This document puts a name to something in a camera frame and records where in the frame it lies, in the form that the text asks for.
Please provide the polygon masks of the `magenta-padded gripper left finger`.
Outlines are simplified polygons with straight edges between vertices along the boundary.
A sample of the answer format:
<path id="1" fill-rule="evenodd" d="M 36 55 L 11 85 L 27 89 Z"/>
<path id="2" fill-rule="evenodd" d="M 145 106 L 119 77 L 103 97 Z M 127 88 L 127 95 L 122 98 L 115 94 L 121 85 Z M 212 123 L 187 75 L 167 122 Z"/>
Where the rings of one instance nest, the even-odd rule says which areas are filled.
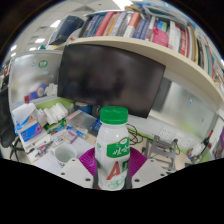
<path id="1" fill-rule="evenodd" d="M 96 189 L 98 185 L 95 149 L 92 148 L 79 158 L 71 158 L 59 176 L 84 188 Z"/>

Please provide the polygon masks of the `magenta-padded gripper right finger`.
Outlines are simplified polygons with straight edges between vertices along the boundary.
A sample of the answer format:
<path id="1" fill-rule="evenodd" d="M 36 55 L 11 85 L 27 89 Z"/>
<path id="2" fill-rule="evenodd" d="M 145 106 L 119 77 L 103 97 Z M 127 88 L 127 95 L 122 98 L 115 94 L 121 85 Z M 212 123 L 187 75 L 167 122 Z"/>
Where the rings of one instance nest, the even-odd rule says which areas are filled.
<path id="1" fill-rule="evenodd" d="M 155 159 L 147 159 L 138 150 L 130 148 L 126 187 L 135 189 L 146 186 L 166 176 L 165 170 Z"/>

